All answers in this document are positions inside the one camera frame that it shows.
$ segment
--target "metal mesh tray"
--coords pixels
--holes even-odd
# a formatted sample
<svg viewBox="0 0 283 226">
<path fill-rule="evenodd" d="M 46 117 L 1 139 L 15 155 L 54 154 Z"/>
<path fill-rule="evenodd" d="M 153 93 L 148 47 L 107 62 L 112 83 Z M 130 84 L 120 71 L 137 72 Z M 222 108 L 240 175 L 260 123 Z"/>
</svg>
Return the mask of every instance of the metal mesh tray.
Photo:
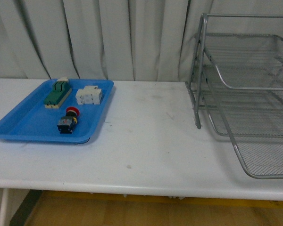
<svg viewBox="0 0 283 226">
<path fill-rule="evenodd" d="M 205 53 L 231 89 L 283 90 L 283 38 L 207 34 Z"/>
<path fill-rule="evenodd" d="M 283 91 L 227 89 L 206 69 L 211 92 L 202 95 L 216 132 L 231 138 L 248 175 L 283 178 Z"/>
<path fill-rule="evenodd" d="M 283 16 L 202 14 L 187 85 L 192 93 L 197 80 L 191 95 L 197 128 L 202 96 L 215 131 L 230 138 L 244 171 L 254 178 L 283 178 L 283 38 L 207 33 L 209 17 Z"/>
</svg>

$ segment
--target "tray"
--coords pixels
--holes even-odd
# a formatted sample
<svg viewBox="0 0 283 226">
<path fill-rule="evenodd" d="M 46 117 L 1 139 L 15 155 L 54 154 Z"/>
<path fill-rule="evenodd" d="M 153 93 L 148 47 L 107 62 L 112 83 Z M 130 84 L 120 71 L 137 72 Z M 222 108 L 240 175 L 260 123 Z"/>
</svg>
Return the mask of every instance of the tray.
<svg viewBox="0 0 283 226">
<path fill-rule="evenodd" d="M 277 34 L 208 33 L 209 17 L 283 16 L 203 14 L 187 86 L 191 88 L 195 79 L 191 100 L 197 128 L 201 128 L 201 97 L 214 130 L 230 138 L 249 176 L 283 178 L 283 38 Z"/>
<path fill-rule="evenodd" d="M 0 120 L 0 139 L 32 142 L 58 142 L 81 144 L 93 135 L 114 83 L 109 80 L 69 80 L 71 94 L 59 109 L 44 107 L 44 99 L 51 92 L 57 80 L 42 83 L 21 103 Z M 85 86 L 99 86 L 103 100 L 100 105 L 79 105 L 76 92 Z M 60 134 L 57 122 L 65 115 L 66 108 L 75 106 L 79 109 L 78 123 L 72 134 Z"/>
</svg>

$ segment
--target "blue plastic tray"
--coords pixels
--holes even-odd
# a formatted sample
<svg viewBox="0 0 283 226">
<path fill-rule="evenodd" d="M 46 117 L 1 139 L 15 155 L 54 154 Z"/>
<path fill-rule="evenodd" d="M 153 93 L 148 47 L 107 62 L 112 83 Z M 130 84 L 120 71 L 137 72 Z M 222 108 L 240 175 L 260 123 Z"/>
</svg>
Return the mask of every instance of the blue plastic tray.
<svg viewBox="0 0 283 226">
<path fill-rule="evenodd" d="M 66 101 L 59 109 L 48 109 L 45 108 L 43 101 L 52 90 L 55 81 L 48 80 L 42 83 L 0 120 L 0 139 L 77 144 L 88 141 L 98 125 L 114 83 L 109 80 L 69 80 L 72 92 Z M 101 104 L 78 105 L 76 92 L 90 85 L 102 89 Z M 65 116 L 66 108 L 69 106 L 79 109 L 78 123 L 72 134 L 60 134 L 57 123 L 62 116 Z"/>
</svg>

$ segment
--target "white table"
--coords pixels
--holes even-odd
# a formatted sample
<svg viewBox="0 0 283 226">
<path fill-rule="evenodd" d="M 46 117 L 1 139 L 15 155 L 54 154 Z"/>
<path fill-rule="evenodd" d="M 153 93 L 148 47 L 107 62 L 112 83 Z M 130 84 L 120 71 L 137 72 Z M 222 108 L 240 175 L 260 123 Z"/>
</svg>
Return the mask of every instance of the white table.
<svg viewBox="0 0 283 226">
<path fill-rule="evenodd" d="M 43 81 L 0 79 L 0 119 Z M 283 201 L 283 179 L 247 176 L 201 119 L 182 82 L 116 81 L 86 144 L 0 140 L 0 187 Z"/>
</svg>

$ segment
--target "floor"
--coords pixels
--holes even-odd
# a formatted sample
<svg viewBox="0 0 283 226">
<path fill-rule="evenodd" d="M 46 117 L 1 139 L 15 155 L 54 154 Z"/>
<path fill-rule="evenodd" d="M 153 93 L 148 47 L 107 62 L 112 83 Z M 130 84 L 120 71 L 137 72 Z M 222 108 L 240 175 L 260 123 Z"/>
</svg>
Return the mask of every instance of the floor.
<svg viewBox="0 0 283 226">
<path fill-rule="evenodd" d="M 283 202 L 43 192 L 25 226 L 283 226 Z"/>
</svg>

